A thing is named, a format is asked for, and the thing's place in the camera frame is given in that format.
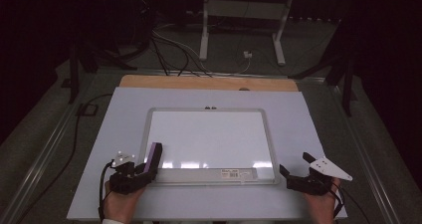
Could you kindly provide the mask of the person's left hand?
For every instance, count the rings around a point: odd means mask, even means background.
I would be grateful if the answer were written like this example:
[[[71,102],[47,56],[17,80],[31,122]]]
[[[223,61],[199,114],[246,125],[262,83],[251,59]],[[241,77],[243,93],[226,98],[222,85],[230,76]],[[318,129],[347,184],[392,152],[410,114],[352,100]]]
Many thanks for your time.
[[[109,182],[105,183],[106,198],[104,200],[105,218],[102,224],[130,224],[139,198],[144,188],[133,193],[120,194],[110,190]]]

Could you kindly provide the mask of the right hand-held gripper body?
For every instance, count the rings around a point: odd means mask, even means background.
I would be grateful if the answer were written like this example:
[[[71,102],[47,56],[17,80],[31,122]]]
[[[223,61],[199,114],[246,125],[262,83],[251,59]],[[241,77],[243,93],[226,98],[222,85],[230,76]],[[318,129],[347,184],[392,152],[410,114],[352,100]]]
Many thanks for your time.
[[[339,178],[351,181],[352,176],[329,160],[321,157],[309,163],[308,176],[291,175],[286,178],[287,188],[310,195],[325,195],[331,191],[332,180]]]

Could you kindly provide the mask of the black tripod stand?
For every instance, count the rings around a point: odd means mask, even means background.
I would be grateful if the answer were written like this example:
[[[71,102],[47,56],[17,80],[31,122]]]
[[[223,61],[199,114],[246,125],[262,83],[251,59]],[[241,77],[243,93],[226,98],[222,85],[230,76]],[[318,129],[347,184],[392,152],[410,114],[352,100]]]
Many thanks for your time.
[[[290,79],[302,80],[330,67],[324,81],[328,86],[337,86],[339,82],[342,82],[341,106],[348,116],[351,116],[350,101],[356,32],[357,28],[352,21],[346,18],[341,19],[319,62],[307,70],[289,75]]]
[[[124,63],[89,41],[73,42],[70,46],[69,57],[70,76],[62,82],[63,88],[70,89],[69,104],[75,102],[80,92],[79,67],[82,67],[87,73],[95,73],[99,68],[95,57],[105,59],[123,70],[135,71],[135,67]]]

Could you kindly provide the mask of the dark equipment with red light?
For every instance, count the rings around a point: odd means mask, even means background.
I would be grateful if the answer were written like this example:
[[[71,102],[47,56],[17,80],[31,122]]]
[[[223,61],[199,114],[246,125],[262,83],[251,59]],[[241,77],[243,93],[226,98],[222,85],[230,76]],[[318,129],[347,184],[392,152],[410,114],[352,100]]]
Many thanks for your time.
[[[134,41],[140,51],[147,49],[155,21],[155,0],[133,0]]]

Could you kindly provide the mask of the black square floor plate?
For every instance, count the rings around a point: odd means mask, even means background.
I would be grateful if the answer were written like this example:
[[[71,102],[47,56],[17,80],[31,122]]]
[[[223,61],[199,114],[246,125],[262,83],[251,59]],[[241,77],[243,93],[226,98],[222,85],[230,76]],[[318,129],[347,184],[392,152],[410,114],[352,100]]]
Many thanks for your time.
[[[77,116],[95,116],[99,110],[98,105],[80,104],[77,110]]]

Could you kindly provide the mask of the whiteboard with metal frame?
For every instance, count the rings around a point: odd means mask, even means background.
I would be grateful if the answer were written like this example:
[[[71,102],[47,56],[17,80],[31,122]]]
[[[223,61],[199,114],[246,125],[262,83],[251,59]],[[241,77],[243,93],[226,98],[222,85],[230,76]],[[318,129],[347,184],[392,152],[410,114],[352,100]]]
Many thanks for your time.
[[[261,109],[151,109],[139,160],[162,144],[159,185],[276,184],[278,164]]]

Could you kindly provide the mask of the white metal stand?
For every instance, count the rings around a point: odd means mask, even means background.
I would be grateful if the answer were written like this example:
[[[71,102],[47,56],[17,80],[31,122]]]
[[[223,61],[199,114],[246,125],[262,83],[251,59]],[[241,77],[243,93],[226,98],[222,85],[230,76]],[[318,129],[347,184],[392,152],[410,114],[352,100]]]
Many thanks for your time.
[[[199,60],[206,61],[208,55],[208,20],[209,17],[250,18],[278,20],[279,28],[272,35],[277,64],[284,66],[286,58],[282,48],[282,35],[287,24],[293,0],[283,3],[250,2],[236,0],[203,0],[202,35]]]

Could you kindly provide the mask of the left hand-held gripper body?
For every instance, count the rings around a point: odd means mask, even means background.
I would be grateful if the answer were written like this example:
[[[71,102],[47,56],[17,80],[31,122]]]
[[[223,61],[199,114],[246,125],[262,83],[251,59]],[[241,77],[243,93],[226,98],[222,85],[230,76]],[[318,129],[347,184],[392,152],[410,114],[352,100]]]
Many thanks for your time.
[[[119,151],[111,163],[114,170],[109,178],[110,190],[120,194],[133,193],[146,185],[142,182],[142,173],[134,174],[135,156]]]

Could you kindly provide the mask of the white table cover sheet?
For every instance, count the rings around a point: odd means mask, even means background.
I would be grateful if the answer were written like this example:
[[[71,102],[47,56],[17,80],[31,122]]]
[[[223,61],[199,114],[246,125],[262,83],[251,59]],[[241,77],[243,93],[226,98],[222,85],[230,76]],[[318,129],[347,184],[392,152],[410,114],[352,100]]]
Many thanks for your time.
[[[291,172],[308,172],[302,153],[323,156],[305,98],[300,92],[211,91],[117,88],[83,172],[67,218],[99,219],[99,183],[117,151],[139,154],[147,111],[174,108],[259,108],[269,116],[278,162]],[[299,221],[309,218],[303,196],[274,187],[154,187],[142,195],[135,220]]]

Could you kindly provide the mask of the metal floor rail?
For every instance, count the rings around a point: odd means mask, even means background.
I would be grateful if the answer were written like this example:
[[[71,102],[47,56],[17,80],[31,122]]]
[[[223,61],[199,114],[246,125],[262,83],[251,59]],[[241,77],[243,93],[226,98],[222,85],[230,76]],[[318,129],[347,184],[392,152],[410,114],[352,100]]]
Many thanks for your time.
[[[0,224],[14,224],[23,213],[50,158],[92,81],[70,92],[53,85],[0,147]]]
[[[377,206],[382,214],[385,224],[402,224],[399,220],[397,212],[392,205],[383,182],[378,175],[376,168],[371,160],[371,157],[366,148],[362,134],[358,130],[356,124],[356,116],[348,116],[342,106],[342,92],[339,87],[328,86],[329,93],[333,97],[336,108],[339,110],[341,119],[346,127],[346,130],[351,136],[352,144],[355,148],[357,159],[360,163],[362,171],[366,177],[367,183],[372,192]]]

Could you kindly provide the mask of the person's right hand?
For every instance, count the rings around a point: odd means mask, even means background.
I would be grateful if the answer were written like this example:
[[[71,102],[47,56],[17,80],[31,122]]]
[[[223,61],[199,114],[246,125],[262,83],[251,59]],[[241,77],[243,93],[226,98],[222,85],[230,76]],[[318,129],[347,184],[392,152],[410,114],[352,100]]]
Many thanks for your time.
[[[340,184],[338,178],[332,180],[331,191],[323,196],[304,194],[314,224],[334,224],[335,193]]]

